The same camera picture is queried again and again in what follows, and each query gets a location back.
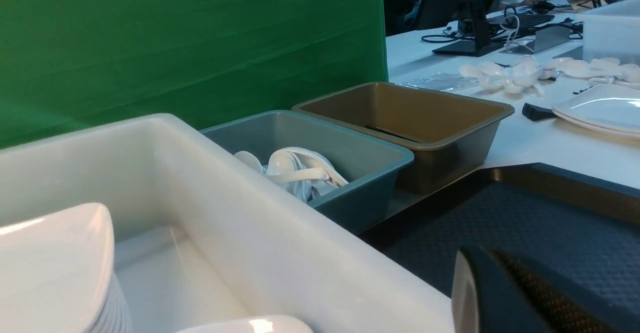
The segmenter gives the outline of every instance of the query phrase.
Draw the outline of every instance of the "white plastic tub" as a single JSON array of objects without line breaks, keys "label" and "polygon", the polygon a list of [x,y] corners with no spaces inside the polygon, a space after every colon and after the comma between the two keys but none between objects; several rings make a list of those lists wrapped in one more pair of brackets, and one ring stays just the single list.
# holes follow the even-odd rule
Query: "white plastic tub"
[{"label": "white plastic tub", "polygon": [[640,0],[622,0],[579,14],[584,22],[583,59],[617,58],[640,64]]},{"label": "white plastic tub", "polygon": [[5,149],[0,169],[0,226],[109,208],[135,333],[258,315],[315,333],[453,331],[446,296],[174,116]]}]

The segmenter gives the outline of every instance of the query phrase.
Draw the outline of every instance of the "plastic bag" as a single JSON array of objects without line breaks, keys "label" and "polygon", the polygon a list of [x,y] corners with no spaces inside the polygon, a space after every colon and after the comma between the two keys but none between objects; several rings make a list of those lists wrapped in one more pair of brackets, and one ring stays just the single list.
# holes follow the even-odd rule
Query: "plastic bag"
[{"label": "plastic bag", "polygon": [[465,78],[459,74],[434,73],[426,78],[416,78],[402,83],[407,87],[439,90],[441,92],[460,92],[478,86],[475,78]]}]

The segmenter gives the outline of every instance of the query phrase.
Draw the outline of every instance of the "teal plastic bin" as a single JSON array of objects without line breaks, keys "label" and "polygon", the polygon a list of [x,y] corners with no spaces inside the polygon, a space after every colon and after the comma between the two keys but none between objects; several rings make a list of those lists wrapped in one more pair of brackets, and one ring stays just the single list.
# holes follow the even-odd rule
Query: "teal plastic bin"
[{"label": "teal plastic bin", "polygon": [[229,153],[253,153],[262,164],[274,151],[292,146],[325,156],[349,183],[308,204],[354,234],[384,220],[398,171],[414,161],[409,149],[290,110],[272,110],[200,132]]}]

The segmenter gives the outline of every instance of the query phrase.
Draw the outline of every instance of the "monitor stand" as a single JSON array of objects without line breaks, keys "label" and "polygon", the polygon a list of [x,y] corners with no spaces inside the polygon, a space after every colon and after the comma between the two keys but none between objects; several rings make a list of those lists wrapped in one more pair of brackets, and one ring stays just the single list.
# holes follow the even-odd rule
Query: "monitor stand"
[{"label": "monitor stand", "polygon": [[489,34],[489,22],[487,10],[482,0],[473,0],[468,3],[473,24],[473,40],[459,40],[455,43],[434,49],[437,55],[482,57],[487,53],[497,51],[505,46],[502,43],[491,41]]}]

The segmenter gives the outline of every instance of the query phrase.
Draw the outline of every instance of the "brown plastic bin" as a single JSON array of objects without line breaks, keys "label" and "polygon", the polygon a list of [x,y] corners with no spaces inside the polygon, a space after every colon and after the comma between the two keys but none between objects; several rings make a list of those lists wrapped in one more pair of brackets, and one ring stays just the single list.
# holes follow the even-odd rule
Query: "brown plastic bin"
[{"label": "brown plastic bin", "polygon": [[480,166],[509,104],[390,83],[367,83],[292,108],[413,151],[397,185],[432,194]]}]

